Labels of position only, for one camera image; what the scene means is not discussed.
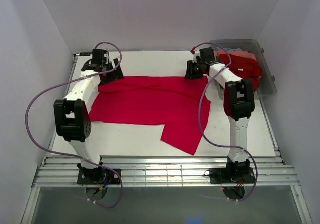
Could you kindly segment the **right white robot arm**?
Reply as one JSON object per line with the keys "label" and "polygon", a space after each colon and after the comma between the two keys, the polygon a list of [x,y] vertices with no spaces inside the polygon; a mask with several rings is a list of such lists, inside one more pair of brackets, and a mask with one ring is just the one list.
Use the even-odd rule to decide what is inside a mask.
{"label": "right white robot arm", "polygon": [[254,86],[250,79],[242,79],[230,69],[230,64],[216,60],[211,47],[191,50],[193,59],[187,62],[185,78],[197,80],[205,75],[224,88],[223,109],[230,124],[230,145],[224,168],[211,168],[207,176],[211,184],[253,184],[256,180],[250,167],[247,150],[248,125],[255,110]]}

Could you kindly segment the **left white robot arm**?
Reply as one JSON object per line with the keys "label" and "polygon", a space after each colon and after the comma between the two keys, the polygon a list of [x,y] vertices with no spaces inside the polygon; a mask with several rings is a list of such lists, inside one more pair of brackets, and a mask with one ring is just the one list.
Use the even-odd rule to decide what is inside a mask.
{"label": "left white robot arm", "polygon": [[98,88],[119,79],[124,75],[121,69],[114,68],[119,60],[110,60],[106,49],[93,49],[86,53],[90,59],[81,69],[81,80],[62,100],[53,104],[56,133],[68,142],[80,157],[79,184],[119,184],[121,170],[111,171],[102,167],[103,159],[89,143],[92,132],[90,108],[98,95]]}

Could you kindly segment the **crimson red t shirt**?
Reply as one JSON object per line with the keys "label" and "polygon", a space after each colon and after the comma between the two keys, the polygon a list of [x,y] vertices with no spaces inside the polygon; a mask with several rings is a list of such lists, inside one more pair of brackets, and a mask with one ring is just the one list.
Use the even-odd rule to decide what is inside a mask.
{"label": "crimson red t shirt", "polygon": [[159,126],[161,141],[195,155],[208,125],[211,102],[203,96],[207,78],[127,76],[101,85],[91,111],[92,122]]}

